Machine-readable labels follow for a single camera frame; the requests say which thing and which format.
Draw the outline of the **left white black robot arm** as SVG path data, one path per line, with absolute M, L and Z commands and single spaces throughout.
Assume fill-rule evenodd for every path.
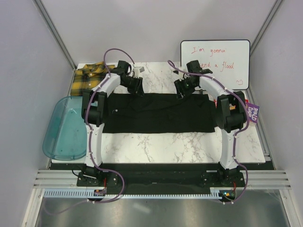
M 86 124 L 87 151 L 84 164 L 98 169 L 102 164 L 101 142 L 105 122 L 109 116 L 108 98 L 118 86 L 127 88 L 129 94 L 143 96 L 143 66 L 119 61 L 94 88 L 82 94 L 81 116 Z

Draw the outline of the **black long sleeve shirt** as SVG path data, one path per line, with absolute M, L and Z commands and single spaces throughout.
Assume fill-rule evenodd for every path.
M 211 133 L 217 126 L 215 104 L 208 95 L 111 94 L 104 133 Z

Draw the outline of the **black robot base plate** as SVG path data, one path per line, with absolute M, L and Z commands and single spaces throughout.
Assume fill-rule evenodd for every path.
M 220 164 L 102 164 L 81 167 L 78 187 L 105 187 L 121 192 L 208 192 L 211 188 L 245 186 L 240 167 Z

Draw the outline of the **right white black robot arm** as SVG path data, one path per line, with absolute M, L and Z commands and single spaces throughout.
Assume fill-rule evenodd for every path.
M 222 132 L 222 154 L 219 163 L 223 169 L 237 168 L 240 164 L 237 161 L 236 140 L 238 134 L 249 126 L 244 93 L 226 88 L 212 75 L 210 69 L 201 68 L 198 60 L 187 63 L 187 71 L 182 67 L 177 68 L 170 60 L 168 64 L 175 74 L 181 76 L 174 81 L 178 98 L 191 95 L 199 87 L 216 100 L 215 122 Z

